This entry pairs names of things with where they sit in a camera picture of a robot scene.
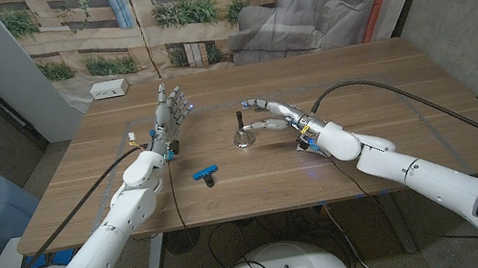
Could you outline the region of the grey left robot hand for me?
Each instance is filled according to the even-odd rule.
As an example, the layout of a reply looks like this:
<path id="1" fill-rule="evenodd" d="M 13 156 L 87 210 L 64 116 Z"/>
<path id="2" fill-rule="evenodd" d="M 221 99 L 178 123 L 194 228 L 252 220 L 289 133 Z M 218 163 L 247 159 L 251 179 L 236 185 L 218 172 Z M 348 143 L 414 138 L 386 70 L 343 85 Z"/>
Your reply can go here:
<path id="1" fill-rule="evenodd" d="M 178 85 L 170 93 L 166 92 L 165 84 L 159 85 L 149 151 L 165 155 L 172 141 L 178 138 L 180 125 L 194 108 L 184 96 Z"/>

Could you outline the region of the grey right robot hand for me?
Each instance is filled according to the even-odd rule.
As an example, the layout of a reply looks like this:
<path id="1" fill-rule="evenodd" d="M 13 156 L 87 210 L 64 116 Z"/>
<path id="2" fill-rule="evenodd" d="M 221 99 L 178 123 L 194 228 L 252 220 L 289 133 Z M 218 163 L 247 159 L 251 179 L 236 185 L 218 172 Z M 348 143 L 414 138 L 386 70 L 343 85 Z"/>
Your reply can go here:
<path id="1" fill-rule="evenodd" d="M 271 114 L 279 116 L 278 119 L 267 119 L 244 125 L 241 128 L 244 132 L 262 129 L 279 131 L 292 127 L 301 134 L 320 134 L 327 125 L 326 122 L 313 114 L 306 113 L 300 108 L 286 103 L 253 98 L 243 101 L 242 106 L 244 110 L 269 111 Z"/>

